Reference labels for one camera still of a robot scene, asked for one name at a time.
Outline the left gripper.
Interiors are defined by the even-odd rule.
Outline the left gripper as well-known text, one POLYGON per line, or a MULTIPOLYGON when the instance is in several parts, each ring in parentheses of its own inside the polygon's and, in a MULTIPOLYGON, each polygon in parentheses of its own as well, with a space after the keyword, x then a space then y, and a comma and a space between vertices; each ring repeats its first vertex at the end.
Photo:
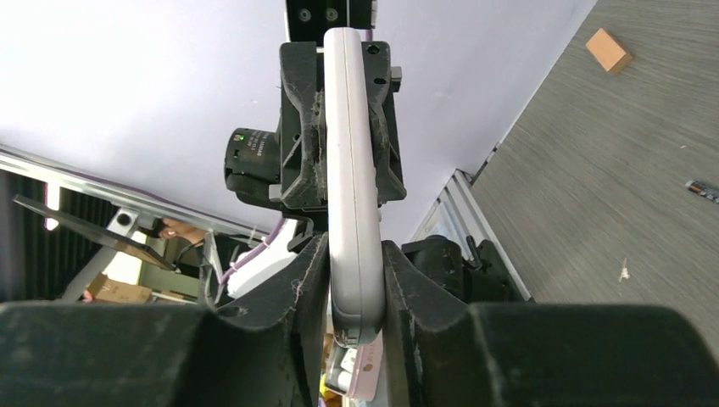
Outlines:
MULTIPOLYGON (((286 0, 287 43, 280 47, 281 201, 289 209, 320 209, 326 187, 320 141, 323 58, 316 51, 333 28, 373 30, 375 0, 286 0)), ((392 67, 386 42, 363 42, 366 94, 378 202, 406 198, 394 93, 402 72, 392 67)))

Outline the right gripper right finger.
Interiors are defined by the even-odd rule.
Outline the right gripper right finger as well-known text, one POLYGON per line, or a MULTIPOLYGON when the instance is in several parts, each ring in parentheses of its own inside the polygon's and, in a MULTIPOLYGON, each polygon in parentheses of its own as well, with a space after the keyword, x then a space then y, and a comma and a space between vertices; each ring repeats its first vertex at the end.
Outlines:
POLYGON ((467 304, 382 245, 392 406, 715 406, 718 365, 673 309, 467 304))

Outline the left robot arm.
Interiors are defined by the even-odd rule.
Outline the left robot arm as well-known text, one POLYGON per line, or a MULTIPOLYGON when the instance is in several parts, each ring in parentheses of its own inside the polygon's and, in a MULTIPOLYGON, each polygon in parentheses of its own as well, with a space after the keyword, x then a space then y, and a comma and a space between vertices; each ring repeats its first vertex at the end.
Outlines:
MULTIPOLYGON (((319 50, 334 28, 370 31, 375 1, 288 1, 288 42, 280 47, 281 113, 276 131, 237 128, 226 148, 226 187, 246 204, 309 218, 326 228, 327 164, 325 68, 319 50)), ((360 43, 371 160, 378 202, 406 197, 393 95, 401 69, 386 42, 360 43)))

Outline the white remote control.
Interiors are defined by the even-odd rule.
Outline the white remote control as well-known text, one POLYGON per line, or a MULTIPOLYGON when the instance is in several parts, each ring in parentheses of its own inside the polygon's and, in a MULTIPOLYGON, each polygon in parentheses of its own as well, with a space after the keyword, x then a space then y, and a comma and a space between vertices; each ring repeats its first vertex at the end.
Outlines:
POLYGON ((358 31, 324 35, 332 322, 337 342, 373 342, 385 309, 380 212, 358 31))

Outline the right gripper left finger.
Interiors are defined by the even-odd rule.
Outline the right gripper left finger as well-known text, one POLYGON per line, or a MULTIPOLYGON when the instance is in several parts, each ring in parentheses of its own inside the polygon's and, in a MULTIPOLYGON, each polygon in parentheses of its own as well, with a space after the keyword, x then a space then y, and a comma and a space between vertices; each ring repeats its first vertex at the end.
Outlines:
POLYGON ((328 237, 220 310, 15 302, 1 308, 4 406, 315 406, 328 237))

